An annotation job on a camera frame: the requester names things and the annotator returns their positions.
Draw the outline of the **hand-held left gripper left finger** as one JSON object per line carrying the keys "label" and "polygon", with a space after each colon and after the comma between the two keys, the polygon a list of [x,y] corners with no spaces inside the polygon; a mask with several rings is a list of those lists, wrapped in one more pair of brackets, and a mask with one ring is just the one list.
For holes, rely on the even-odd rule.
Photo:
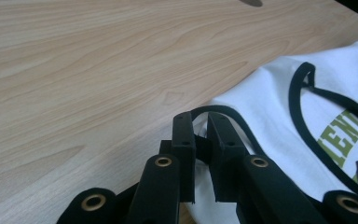
{"label": "hand-held left gripper left finger", "polygon": [[180,163],[180,201],[195,202],[196,142],[190,112],[176,115],[172,123],[172,154]]}

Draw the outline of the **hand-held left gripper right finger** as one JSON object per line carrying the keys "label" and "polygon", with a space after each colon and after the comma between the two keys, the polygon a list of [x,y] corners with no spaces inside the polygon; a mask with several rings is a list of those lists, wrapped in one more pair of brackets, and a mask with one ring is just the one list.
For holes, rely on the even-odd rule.
{"label": "hand-held left gripper right finger", "polygon": [[229,118],[218,113],[208,115],[207,139],[212,142],[209,169],[215,200],[235,203],[238,198],[236,163],[245,155],[245,145]]}

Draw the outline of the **white tank top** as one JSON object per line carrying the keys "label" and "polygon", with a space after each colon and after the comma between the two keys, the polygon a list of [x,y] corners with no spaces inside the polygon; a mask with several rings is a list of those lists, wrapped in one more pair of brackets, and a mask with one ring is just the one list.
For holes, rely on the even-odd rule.
{"label": "white tank top", "polygon": [[358,41],[279,57],[211,103],[237,111],[245,145],[262,150],[311,198],[358,195]]}

